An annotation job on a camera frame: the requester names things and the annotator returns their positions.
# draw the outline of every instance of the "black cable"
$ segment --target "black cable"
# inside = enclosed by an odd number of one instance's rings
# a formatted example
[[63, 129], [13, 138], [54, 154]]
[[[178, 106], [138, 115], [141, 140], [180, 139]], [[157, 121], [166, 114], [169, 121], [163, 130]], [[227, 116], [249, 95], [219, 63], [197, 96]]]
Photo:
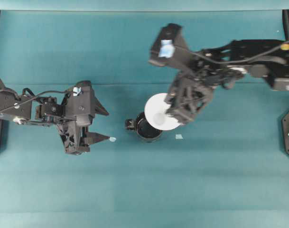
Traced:
[[265, 52], [262, 52], [262, 53], [260, 53], [260, 54], [254, 55], [254, 56], [252, 56], [252, 57], [250, 57], [250, 58], [247, 58], [247, 59], [235, 60], [235, 61], [216, 61], [216, 60], [213, 60], [213, 59], [211, 59], [211, 58], [209, 58], [209, 57], [206, 57], [206, 56], [200, 54], [199, 52], [191, 51], [191, 50], [189, 50], [189, 49], [187, 49], [187, 48], [180, 47], [180, 46], [175, 46], [175, 47], [176, 47], [176, 48], [179, 48], [179, 49], [182, 49], [182, 50], [184, 50], [184, 51], [187, 51], [187, 52], [189, 52], [189, 53], [191, 53], [191, 54], [193, 54], [193, 55], [195, 55], [195, 56], [198, 56], [198, 57], [200, 57], [200, 58], [202, 58], [202, 59], [204, 59], [204, 60], [206, 60], [206, 61], [209, 61], [209, 62], [211, 62], [211, 63], [215, 63], [215, 64], [236, 64], [236, 63], [247, 63], [247, 62], [250, 62], [250, 61], [252, 61], [252, 60], [254, 60], [254, 59], [258, 58], [258, 57], [261, 57], [261, 56], [270, 54], [270, 53], [272, 53], [272, 52], [274, 52], [274, 51], [279, 50], [279, 49], [281, 48], [281, 45], [283, 45], [283, 44], [289, 44], [289, 40], [288, 40], [288, 41], [285, 41], [285, 42], [282, 42], [280, 45], [277, 45], [277, 46], [271, 48], [271, 49], [268, 50], [268, 51], [265, 51]]
[[0, 110], [0, 113], [5, 112], [5, 111], [7, 111], [7, 110], [9, 110], [9, 109], [12, 109], [12, 108], [14, 108], [14, 107], [16, 107], [16, 106], [18, 106], [18, 105], [26, 104], [26, 103], [28, 103], [28, 102], [30, 102], [30, 101], [35, 100], [35, 99], [38, 98], [39, 96], [41, 96], [41, 95], [43, 95], [43, 94], [47, 94], [47, 93], [68, 94], [68, 93], [73, 93], [73, 92], [72, 92], [72, 91], [66, 91], [66, 90], [65, 90], [65, 91], [56, 91], [56, 90], [44, 91], [44, 92], [42, 92], [42, 93], [39, 93], [39, 94], [33, 96], [32, 98], [30, 98], [30, 99], [28, 99], [28, 100], [26, 100], [26, 101], [23, 101], [23, 102], [18, 103], [18, 104], [14, 104], [14, 105], [9, 106], [9, 107], [7, 107], [7, 108], [3, 108], [3, 109]]

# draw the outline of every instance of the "white paper plate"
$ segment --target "white paper plate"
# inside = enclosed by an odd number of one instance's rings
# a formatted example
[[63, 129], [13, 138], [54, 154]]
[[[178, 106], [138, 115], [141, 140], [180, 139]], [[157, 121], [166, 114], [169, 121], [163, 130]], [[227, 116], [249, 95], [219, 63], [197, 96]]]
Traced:
[[155, 94], [144, 107], [145, 118], [149, 124], [163, 131], [173, 130], [180, 126], [177, 119], [165, 114], [166, 110], [170, 108], [170, 104], [164, 102], [166, 96], [166, 93]]

